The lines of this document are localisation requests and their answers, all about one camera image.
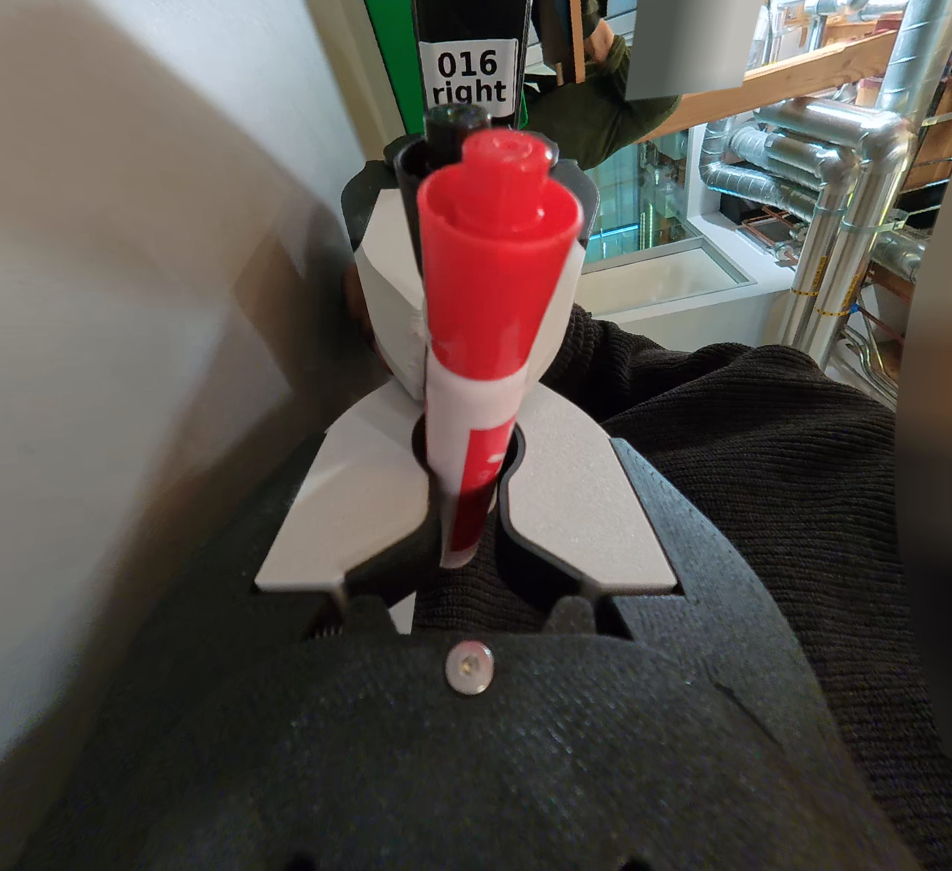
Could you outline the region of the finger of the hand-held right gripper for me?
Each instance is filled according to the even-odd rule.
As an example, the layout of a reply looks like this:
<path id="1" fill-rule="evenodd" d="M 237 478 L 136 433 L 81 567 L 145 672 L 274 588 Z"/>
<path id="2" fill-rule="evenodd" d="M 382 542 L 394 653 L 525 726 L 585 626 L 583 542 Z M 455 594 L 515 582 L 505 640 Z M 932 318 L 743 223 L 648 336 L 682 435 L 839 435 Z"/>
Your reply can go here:
<path id="1" fill-rule="evenodd" d="M 355 262 L 376 346 L 411 398 L 422 401 L 427 342 L 424 294 L 398 189 L 379 192 Z"/>
<path id="2" fill-rule="evenodd" d="M 562 347 L 581 271 L 582 245 L 575 240 L 566 255 L 530 351 L 530 382 L 541 380 Z"/>

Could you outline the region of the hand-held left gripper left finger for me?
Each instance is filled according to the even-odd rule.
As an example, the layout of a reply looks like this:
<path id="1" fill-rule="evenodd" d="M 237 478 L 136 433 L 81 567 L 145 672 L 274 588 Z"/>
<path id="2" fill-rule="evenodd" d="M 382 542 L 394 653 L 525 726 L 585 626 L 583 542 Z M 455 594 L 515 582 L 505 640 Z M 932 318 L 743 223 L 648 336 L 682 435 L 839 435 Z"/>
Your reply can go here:
<path id="1" fill-rule="evenodd" d="M 261 592 L 356 592 L 360 568 L 425 524 L 429 482 L 412 450 L 422 407 L 400 384 L 327 428 L 255 577 Z"/>

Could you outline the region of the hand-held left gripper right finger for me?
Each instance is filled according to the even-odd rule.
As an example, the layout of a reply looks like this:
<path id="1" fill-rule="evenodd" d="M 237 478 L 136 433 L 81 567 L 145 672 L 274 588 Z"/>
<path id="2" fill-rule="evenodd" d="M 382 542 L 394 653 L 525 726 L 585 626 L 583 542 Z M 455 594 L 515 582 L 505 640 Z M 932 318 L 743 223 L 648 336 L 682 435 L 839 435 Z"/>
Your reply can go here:
<path id="1" fill-rule="evenodd" d="M 605 431 L 554 391 L 530 391 L 502 481 L 502 526 L 582 596 L 669 594 L 677 578 Z"/>

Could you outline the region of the red dry erase marker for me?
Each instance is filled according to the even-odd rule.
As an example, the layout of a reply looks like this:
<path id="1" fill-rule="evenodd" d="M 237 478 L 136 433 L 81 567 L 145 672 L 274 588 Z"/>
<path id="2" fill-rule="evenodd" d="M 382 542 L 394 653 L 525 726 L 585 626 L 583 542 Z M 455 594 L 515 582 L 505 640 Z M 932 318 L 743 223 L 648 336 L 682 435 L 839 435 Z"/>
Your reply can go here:
<path id="1" fill-rule="evenodd" d="M 475 554 L 518 411 L 530 355 L 584 209 L 550 174 L 551 147 L 508 128 L 478 131 L 418 191 L 428 335 L 424 444 L 439 488 L 440 565 Z"/>

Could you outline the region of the black dry erase marker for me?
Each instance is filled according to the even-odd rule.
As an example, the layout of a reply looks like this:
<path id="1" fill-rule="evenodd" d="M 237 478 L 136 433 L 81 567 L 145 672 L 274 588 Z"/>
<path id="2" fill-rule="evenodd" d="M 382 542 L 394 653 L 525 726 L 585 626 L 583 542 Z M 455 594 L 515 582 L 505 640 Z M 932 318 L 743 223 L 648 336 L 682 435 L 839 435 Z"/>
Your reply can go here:
<path id="1" fill-rule="evenodd" d="M 416 269 L 423 275 L 418 191 L 436 170 L 458 163 L 464 141 L 473 133 L 489 128 L 487 111 L 477 105 L 435 106 L 424 115 L 423 133 L 395 144 L 392 167 L 396 175 L 408 221 Z"/>

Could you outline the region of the person's right hand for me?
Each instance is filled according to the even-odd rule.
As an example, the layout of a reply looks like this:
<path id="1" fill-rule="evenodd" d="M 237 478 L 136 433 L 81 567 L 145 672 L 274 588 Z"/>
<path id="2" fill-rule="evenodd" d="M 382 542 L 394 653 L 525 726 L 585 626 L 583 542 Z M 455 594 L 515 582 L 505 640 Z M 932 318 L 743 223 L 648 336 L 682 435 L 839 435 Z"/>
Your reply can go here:
<path id="1" fill-rule="evenodd" d="M 379 349 L 373 325 L 366 304 L 358 267 L 351 263 L 342 277 L 342 290 L 347 313 L 360 330 L 363 341 L 375 353 L 382 364 L 386 364 Z"/>

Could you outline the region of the white ledge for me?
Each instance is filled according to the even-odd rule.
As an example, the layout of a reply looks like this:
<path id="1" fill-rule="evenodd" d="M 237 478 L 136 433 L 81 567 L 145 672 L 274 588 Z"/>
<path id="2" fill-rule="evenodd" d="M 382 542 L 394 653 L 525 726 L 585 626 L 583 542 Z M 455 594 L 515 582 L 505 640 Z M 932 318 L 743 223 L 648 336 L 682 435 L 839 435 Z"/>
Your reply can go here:
<path id="1" fill-rule="evenodd" d="M 701 310 L 738 306 L 775 292 L 768 259 L 720 217 L 696 216 L 672 243 L 587 263 L 576 303 L 597 319 L 634 325 L 678 321 L 693 326 Z"/>

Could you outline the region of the silver ventilation ducts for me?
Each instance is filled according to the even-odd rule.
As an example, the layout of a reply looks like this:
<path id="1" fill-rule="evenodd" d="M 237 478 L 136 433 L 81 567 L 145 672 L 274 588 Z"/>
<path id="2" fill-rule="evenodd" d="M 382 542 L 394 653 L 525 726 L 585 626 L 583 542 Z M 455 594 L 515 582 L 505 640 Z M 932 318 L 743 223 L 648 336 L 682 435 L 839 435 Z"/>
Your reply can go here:
<path id="1" fill-rule="evenodd" d="M 950 58 L 951 0 L 908 0 L 874 109 L 797 97 L 706 128 L 704 184 L 808 223 L 779 343 L 827 366 Z"/>

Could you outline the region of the wooden beam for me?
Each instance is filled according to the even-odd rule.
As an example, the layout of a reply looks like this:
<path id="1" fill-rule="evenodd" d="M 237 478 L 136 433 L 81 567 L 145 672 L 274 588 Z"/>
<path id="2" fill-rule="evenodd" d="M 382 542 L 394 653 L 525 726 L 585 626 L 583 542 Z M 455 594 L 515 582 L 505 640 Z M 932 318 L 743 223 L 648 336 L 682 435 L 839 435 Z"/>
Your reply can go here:
<path id="1" fill-rule="evenodd" d="M 897 32 L 878 32 L 749 71 L 742 85 L 686 94 L 639 143 L 885 72 Z"/>

